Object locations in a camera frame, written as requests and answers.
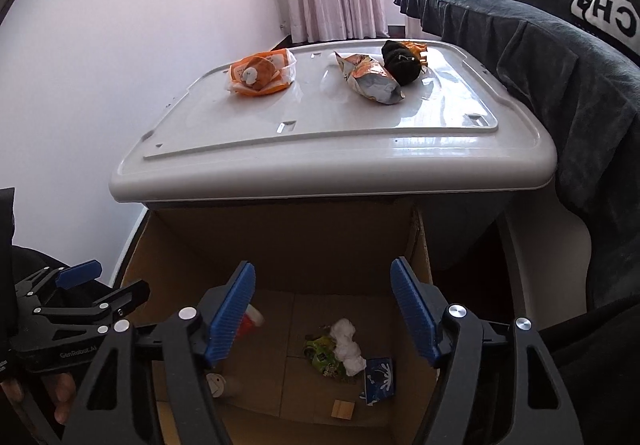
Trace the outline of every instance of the crumpled white tissue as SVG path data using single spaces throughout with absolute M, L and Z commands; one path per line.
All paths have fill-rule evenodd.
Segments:
M 348 377 L 354 377 L 367 367 L 367 361 L 360 354 L 360 346 L 353 341 L 355 332 L 356 328 L 349 319 L 338 320 L 329 332 L 335 340 L 335 358 L 342 362 Z

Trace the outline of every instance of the blue gripper pad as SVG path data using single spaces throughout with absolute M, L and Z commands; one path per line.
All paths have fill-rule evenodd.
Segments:
M 391 288 L 396 296 L 404 322 L 414 340 L 418 354 L 432 367 L 441 358 L 437 345 L 437 324 L 423 297 L 424 286 L 404 258 L 391 265 Z
M 255 268 L 243 263 L 223 288 L 225 299 L 209 324 L 209 342 L 204 357 L 210 365 L 226 359 L 234 343 L 242 316 L 255 292 Z
M 87 261 L 82 265 L 72 266 L 61 271 L 56 278 L 56 287 L 68 290 L 93 279 L 98 279 L 101 273 L 102 265 L 98 261 L 95 259 Z

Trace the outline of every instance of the black letter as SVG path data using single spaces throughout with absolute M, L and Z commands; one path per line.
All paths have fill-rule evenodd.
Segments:
M 604 10 L 604 20 L 608 23 L 611 22 L 611 9 L 613 8 L 613 1 L 607 0 L 606 5 L 601 5 L 600 0 L 594 0 L 593 2 L 593 16 L 598 16 L 598 10 Z
M 628 28 L 625 28 L 625 25 L 622 24 L 622 21 L 620 19 L 616 19 L 616 24 L 620 28 L 620 31 L 622 31 L 622 33 L 624 33 L 627 37 L 633 37 L 636 34 L 636 28 L 638 28 L 638 22 L 636 21 L 634 13 L 625 6 L 620 6 L 620 8 L 618 8 L 616 11 L 618 13 L 626 13 L 627 15 L 629 15 Z

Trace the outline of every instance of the silver bolt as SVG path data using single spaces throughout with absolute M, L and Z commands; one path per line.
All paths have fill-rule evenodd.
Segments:
M 516 319 L 516 326 L 522 331 L 529 331 L 531 329 L 531 321 L 525 317 L 520 317 L 519 319 Z
M 186 308 L 182 308 L 180 311 L 178 311 L 178 317 L 180 317 L 182 320 L 191 320 L 194 316 L 196 316 L 197 313 L 198 311 L 196 310 L 196 308 L 187 306 Z
M 131 324 L 127 319 L 121 319 L 113 325 L 113 329 L 116 333 L 123 333 L 129 329 Z
M 462 319 L 466 315 L 466 308 L 460 304 L 452 304 L 449 306 L 449 315 L 456 319 Z

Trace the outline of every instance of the storage box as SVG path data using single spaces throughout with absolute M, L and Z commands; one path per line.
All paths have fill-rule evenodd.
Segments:
M 265 323 L 219 364 L 242 385 L 215 400 L 234 445 L 411 445 L 436 375 L 417 356 L 391 292 L 389 269 L 400 255 L 431 282 L 422 220 L 407 200 L 163 208 L 151 213 L 124 284 L 150 284 L 130 319 L 155 323 L 195 305 L 240 261 L 255 266 L 252 305 Z M 392 398 L 368 407 L 362 374 L 355 383 L 325 378 L 304 358 L 305 335 L 341 317 L 356 327 L 365 358 L 393 359 Z M 164 439 L 178 444 L 161 362 L 154 383 Z M 332 417 L 335 400 L 355 404 L 351 419 Z

